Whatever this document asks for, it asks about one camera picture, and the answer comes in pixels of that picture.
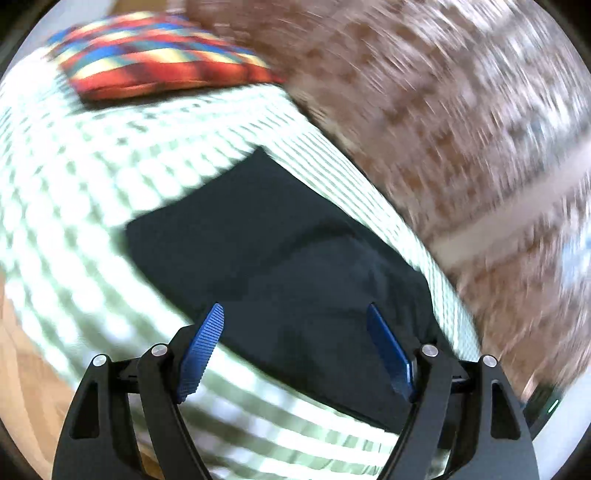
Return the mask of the black pants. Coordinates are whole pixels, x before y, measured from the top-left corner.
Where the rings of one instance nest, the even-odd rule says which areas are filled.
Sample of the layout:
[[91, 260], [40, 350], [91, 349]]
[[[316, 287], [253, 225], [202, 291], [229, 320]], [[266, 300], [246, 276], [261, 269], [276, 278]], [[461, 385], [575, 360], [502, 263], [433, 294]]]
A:
[[449, 348], [425, 276], [263, 149], [125, 228], [147, 280], [193, 321], [221, 304], [222, 344], [322, 404], [398, 433], [409, 404], [367, 331]]

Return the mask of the beige curtain tie band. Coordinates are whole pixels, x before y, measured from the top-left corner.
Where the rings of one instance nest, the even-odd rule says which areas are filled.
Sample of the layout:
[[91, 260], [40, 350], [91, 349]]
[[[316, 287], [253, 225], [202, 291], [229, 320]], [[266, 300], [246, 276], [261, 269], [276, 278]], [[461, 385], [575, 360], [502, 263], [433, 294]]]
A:
[[438, 238], [431, 252], [443, 268], [453, 268], [508, 239], [558, 202], [590, 172], [590, 138], [555, 170], [496, 208], [450, 235]]

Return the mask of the green white checkered bedsheet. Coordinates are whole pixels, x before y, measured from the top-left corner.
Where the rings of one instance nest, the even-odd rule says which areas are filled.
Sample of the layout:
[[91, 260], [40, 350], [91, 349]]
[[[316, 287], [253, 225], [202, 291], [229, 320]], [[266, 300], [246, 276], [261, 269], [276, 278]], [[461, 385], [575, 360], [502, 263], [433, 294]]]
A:
[[[124, 225], [259, 144], [422, 271], [452, 347], [480, 357], [472, 317], [426, 248], [283, 89], [91, 109], [41, 48], [1, 82], [1, 420], [43, 479], [91, 359], [139, 356], [187, 323], [125, 258]], [[372, 479], [398, 440], [280, 386], [225, 347], [180, 407], [214, 479]]]

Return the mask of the brown floral curtain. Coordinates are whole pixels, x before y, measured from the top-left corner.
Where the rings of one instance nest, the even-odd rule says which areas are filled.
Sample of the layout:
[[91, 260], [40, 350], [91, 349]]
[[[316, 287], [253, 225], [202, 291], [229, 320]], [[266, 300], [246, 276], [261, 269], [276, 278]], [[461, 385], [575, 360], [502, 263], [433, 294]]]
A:
[[[280, 70], [430, 252], [590, 138], [585, 52], [534, 1], [190, 1], [186, 11]], [[441, 268], [519, 393], [588, 369], [590, 172], [508, 239]]]

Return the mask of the colourful plaid pillow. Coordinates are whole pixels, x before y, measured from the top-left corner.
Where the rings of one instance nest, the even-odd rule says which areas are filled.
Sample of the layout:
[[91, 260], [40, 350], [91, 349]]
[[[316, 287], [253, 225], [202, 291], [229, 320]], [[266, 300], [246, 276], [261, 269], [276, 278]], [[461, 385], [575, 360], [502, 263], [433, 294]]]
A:
[[70, 86], [90, 102], [280, 82], [256, 53], [174, 14], [106, 17], [54, 34], [48, 48]]

